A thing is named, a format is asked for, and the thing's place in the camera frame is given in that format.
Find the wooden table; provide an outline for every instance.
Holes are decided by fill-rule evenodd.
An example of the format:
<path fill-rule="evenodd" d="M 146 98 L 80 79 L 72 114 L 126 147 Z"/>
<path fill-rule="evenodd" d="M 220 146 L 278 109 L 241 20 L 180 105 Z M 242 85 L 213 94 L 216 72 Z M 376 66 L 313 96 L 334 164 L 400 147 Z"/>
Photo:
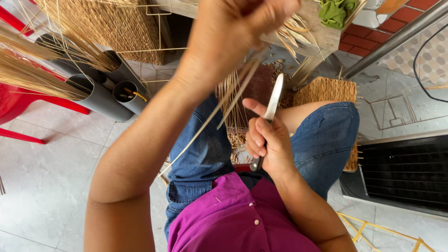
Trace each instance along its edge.
<path fill-rule="evenodd" d="M 165 4 L 159 6 L 159 8 L 191 18 L 196 18 L 198 11 L 198 0 L 152 0 L 151 2 L 152 4 Z M 366 0 L 360 0 L 359 7 L 363 6 L 363 4 L 361 4 L 363 2 L 366 2 Z M 295 52 L 306 56 L 306 58 L 297 69 L 292 79 L 287 83 L 287 88 L 302 85 L 311 72 L 324 61 L 324 58 L 327 58 L 330 54 L 338 50 L 342 31 L 321 25 L 321 19 L 318 17 L 319 10 L 319 3 L 305 0 L 302 2 L 302 8 L 296 12 L 298 16 L 306 21 L 305 25 L 307 28 L 310 28 L 310 32 L 316 41 L 314 41 L 309 32 L 302 32 L 300 34 L 312 44 L 297 42 L 299 47 L 289 44 Z M 349 18 L 349 22 L 346 22 L 345 26 L 348 26 L 356 13 L 357 12 L 355 11 L 353 17 Z M 271 44 L 285 47 L 275 33 L 264 35 L 261 39 Z M 316 42 L 320 46 L 322 54 L 319 52 Z"/>

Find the woven basket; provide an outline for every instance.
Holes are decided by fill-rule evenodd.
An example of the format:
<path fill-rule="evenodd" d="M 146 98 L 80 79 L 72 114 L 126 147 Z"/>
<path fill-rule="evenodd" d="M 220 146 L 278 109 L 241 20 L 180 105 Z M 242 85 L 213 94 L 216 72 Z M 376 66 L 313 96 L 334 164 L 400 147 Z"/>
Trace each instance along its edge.
<path fill-rule="evenodd" d="M 324 100 L 351 101 L 356 103 L 356 96 L 356 83 L 354 82 L 317 77 L 308 86 L 296 93 L 293 103 L 294 106 Z M 358 169 L 357 163 L 358 148 L 357 142 L 355 141 L 344 171 L 356 171 Z"/>
<path fill-rule="evenodd" d="M 56 0 L 36 2 L 41 7 L 44 2 L 47 6 L 56 6 Z M 134 7 L 145 4 L 148 4 L 146 0 L 63 0 L 59 1 L 59 10 L 90 34 L 94 42 L 117 52 L 159 49 L 157 21 L 154 16 L 146 15 L 145 7 Z M 122 55 L 127 60 L 163 65 L 165 53 L 126 52 Z"/>

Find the knife handle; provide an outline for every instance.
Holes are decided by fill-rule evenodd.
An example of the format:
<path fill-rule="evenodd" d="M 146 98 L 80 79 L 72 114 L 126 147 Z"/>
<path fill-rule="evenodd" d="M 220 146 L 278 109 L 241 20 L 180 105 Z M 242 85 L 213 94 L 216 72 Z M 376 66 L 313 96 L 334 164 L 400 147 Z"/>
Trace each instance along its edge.
<path fill-rule="evenodd" d="M 272 120 L 266 119 L 266 121 L 271 125 Z M 266 154 L 267 154 L 267 141 L 264 140 L 264 147 L 266 148 Z M 261 169 L 261 164 L 263 163 L 263 157 L 260 156 L 259 158 L 254 158 L 254 162 L 250 164 L 250 170 L 251 171 L 259 171 Z"/>

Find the woman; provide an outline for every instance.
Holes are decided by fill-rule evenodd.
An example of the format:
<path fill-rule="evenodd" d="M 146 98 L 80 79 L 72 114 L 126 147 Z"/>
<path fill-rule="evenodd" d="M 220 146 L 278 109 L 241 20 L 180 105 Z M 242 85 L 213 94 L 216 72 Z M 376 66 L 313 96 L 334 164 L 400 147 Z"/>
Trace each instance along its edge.
<path fill-rule="evenodd" d="M 300 8 L 298 0 L 203 0 L 176 76 L 100 161 L 90 187 L 85 251 L 154 251 L 149 186 L 216 106 L 211 93 L 259 37 Z M 253 99 L 243 104 L 262 116 Z M 218 113 L 173 165 L 167 190 L 168 250 L 351 252 L 353 242 L 328 189 L 356 138 L 348 102 L 279 110 L 269 125 L 250 120 L 247 150 L 264 156 L 257 173 L 234 172 Z M 295 133 L 290 139 L 289 132 Z"/>

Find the gray plastic tube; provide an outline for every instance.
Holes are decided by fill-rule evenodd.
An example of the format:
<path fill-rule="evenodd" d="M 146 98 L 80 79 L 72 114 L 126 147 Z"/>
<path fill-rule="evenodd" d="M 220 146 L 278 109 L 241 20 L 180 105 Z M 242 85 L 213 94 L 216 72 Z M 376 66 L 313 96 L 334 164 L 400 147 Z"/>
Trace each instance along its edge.
<path fill-rule="evenodd" d="M 110 117 L 117 122 L 125 122 L 132 117 L 133 113 L 129 109 L 125 108 L 123 105 L 115 101 L 112 94 L 107 89 L 105 89 L 103 86 L 101 86 L 91 78 L 89 79 L 83 74 L 76 74 L 65 81 L 66 83 L 78 88 L 79 90 L 83 89 L 77 87 L 71 82 L 77 83 L 78 85 L 87 87 L 92 90 L 92 93 L 87 98 L 80 101 L 75 101 L 75 103 L 78 103 L 79 105 L 82 105 L 107 117 Z"/>
<path fill-rule="evenodd" d="M 132 70 L 129 64 L 126 61 L 122 61 L 122 57 L 118 56 L 118 54 L 113 50 L 108 50 L 104 52 L 107 56 L 120 63 L 120 67 L 109 73 L 104 73 L 109 79 L 111 79 L 115 83 L 120 83 L 122 81 L 130 81 L 134 83 L 145 95 L 145 97 L 151 98 L 151 92 L 143 86 L 140 82 L 139 76 Z"/>
<path fill-rule="evenodd" d="M 56 42 L 54 41 L 55 39 L 58 38 L 53 37 L 53 35 L 49 33 L 45 33 L 44 35 L 41 35 L 39 38 L 37 38 L 36 41 L 34 42 L 35 44 L 46 47 L 60 55 L 59 59 L 55 59 L 52 61 L 45 61 L 46 63 L 57 69 L 62 75 L 66 77 L 70 77 L 75 74 L 85 73 L 87 76 L 89 76 L 94 80 L 98 79 L 98 70 L 92 68 L 90 65 L 86 63 L 79 62 L 79 61 L 88 62 L 89 61 L 88 59 L 84 57 L 75 56 L 72 53 L 69 56 L 63 50 L 55 49 L 48 45 L 48 44 L 57 45 Z"/>
<path fill-rule="evenodd" d="M 111 81 L 106 75 L 101 74 L 98 76 L 98 83 L 105 87 L 107 90 L 112 91 L 115 87 L 115 83 Z"/>
<path fill-rule="evenodd" d="M 148 101 L 145 101 L 142 97 L 134 96 L 133 99 L 129 100 L 129 98 L 121 97 L 122 95 L 128 95 L 126 91 L 124 91 L 124 88 L 127 87 L 132 92 L 138 92 L 142 96 L 144 96 Z M 113 98 L 118 101 L 119 103 L 123 104 L 123 106 L 127 107 L 130 111 L 134 112 L 137 115 L 140 115 L 143 111 L 143 109 L 146 107 L 146 105 L 149 102 L 150 97 L 147 97 L 142 93 L 142 90 L 135 85 L 135 83 L 130 81 L 122 81 L 118 83 L 115 88 L 112 91 Z"/>

